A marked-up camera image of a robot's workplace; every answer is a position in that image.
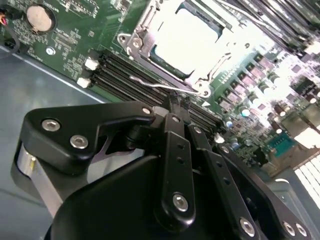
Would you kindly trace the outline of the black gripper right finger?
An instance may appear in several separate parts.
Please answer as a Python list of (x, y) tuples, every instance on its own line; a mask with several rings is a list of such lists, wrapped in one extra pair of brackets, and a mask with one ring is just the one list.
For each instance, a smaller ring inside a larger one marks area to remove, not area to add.
[(203, 171), (213, 198), (206, 210), (216, 210), (211, 221), (225, 240), (311, 240), (313, 234), (225, 144), (212, 146), (205, 131), (193, 122), (190, 97), (181, 100), (181, 113), (188, 124), (191, 148)]

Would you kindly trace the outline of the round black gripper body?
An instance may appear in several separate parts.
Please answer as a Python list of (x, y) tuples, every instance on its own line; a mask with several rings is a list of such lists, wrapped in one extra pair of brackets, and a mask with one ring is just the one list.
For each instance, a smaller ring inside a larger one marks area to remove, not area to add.
[(206, 176), (193, 174), (196, 217), (171, 233), (155, 218), (160, 162), (139, 158), (77, 190), (60, 206), (50, 240), (233, 240), (222, 205)]

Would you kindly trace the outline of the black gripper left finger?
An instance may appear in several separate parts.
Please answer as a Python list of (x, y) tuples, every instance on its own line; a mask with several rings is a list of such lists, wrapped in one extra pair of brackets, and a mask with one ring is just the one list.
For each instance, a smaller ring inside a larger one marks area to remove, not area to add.
[(52, 222), (76, 191), (136, 161), (159, 160), (154, 216), (164, 227), (196, 218), (188, 123), (182, 98), (160, 106), (139, 101), (39, 108), (22, 122), (15, 167), (42, 198)]

